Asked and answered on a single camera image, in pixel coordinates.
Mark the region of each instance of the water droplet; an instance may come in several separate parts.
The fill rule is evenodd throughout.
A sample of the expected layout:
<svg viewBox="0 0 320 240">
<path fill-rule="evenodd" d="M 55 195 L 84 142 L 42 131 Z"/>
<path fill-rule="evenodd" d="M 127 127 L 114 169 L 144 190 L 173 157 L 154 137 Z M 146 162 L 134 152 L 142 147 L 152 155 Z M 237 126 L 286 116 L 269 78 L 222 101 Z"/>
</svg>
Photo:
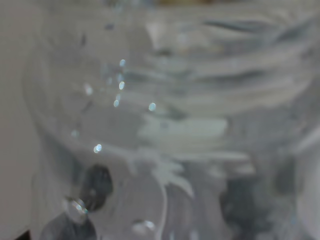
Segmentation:
<svg viewBox="0 0 320 240">
<path fill-rule="evenodd" d="M 118 107 L 119 106 L 119 101 L 118 100 L 115 100 L 114 102 L 113 102 L 113 106 L 116 108 L 116 107 Z"/>
<path fill-rule="evenodd" d="M 97 146 L 94 147 L 93 151 L 97 154 L 102 150 L 101 144 L 98 144 Z"/>
<path fill-rule="evenodd" d="M 75 223 L 83 224 L 87 219 L 88 210 L 81 199 L 66 197 L 63 202 L 66 215 Z"/>
<path fill-rule="evenodd" d="M 121 82 L 119 83 L 119 89 L 122 90 L 122 89 L 124 89 L 124 88 L 125 88 L 125 82 L 124 82 L 124 81 L 121 81 Z"/>
<path fill-rule="evenodd" d="M 140 236 L 146 236 L 156 229 L 152 221 L 136 220 L 132 224 L 132 231 Z"/>
<path fill-rule="evenodd" d="M 87 94 L 88 96 L 94 93 L 94 90 L 89 83 L 85 83 L 83 87 L 84 87 L 85 94 Z"/>
<path fill-rule="evenodd" d="M 157 107 L 157 105 L 156 105 L 154 102 L 152 102 L 152 103 L 150 103 L 150 105 L 149 105 L 149 110 L 150 110 L 151 112 L 153 112 L 153 111 L 156 110 L 156 107 Z"/>
<path fill-rule="evenodd" d="M 122 59 L 119 63 L 120 67 L 124 67 L 126 65 L 126 60 Z"/>
</svg>

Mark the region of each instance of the glass bottle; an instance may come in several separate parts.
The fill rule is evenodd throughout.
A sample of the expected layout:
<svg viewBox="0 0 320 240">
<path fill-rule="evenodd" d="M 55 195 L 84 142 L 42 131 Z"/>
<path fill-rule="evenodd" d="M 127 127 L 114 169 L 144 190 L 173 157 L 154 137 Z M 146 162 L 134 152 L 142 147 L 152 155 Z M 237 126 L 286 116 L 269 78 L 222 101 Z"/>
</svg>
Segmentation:
<svg viewBox="0 0 320 240">
<path fill-rule="evenodd" d="M 320 240 L 317 1 L 37 2 L 32 239 Z"/>
</svg>

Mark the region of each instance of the dark object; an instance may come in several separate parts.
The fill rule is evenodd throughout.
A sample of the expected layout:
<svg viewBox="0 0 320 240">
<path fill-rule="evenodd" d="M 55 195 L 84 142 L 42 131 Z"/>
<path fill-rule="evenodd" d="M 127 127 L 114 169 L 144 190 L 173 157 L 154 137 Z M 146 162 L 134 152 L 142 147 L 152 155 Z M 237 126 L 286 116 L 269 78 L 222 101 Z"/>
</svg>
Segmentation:
<svg viewBox="0 0 320 240">
<path fill-rule="evenodd" d="M 15 240 L 31 240 L 30 238 L 30 232 L 26 231 L 24 234 L 16 238 Z"/>
<path fill-rule="evenodd" d="M 254 240 L 257 234 L 272 228 L 267 220 L 269 211 L 255 205 L 253 187 L 256 182 L 253 177 L 229 180 L 227 192 L 220 197 L 223 218 L 235 229 L 237 240 Z"/>
<path fill-rule="evenodd" d="M 97 234 L 89 219 L 76 224 L 63 213 L 43 228 L 39 240 L 97 240 Z"/>
<path fill-rule="evenodd" d="M 102 208 L 113 190 L 109 169 L 102 165 L 94 165 L 86 171 L 79 198 L 88 211 L 96 211 Z"/>
</svg>

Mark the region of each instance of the glass surface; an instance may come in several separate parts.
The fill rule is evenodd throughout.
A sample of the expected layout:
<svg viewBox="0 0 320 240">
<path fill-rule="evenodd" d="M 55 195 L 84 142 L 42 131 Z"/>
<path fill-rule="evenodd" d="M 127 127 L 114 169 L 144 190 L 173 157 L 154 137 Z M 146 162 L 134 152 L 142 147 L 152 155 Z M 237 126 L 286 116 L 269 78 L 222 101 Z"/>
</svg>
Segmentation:
<svg viewBox="0 0 320 240">
<path fill-rule="evenodd" d="M 34 240 L 320 240 L 316 1 L 38 0 Z"/>
</svg>

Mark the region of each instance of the blurry background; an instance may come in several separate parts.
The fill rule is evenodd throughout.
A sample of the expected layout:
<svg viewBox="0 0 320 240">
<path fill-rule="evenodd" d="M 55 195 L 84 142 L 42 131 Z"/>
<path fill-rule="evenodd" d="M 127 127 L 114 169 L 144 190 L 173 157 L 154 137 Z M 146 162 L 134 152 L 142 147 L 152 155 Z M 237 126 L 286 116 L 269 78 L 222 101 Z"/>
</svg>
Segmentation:
<svg viewBox="0 0 320 240">
<path fill-rule="evenodd" d="M 38 140 L 22 97 L 21 78 L 41 25 L 28 0 L 0 0 L 0 240 L 29 224 Z"/>
</svg>

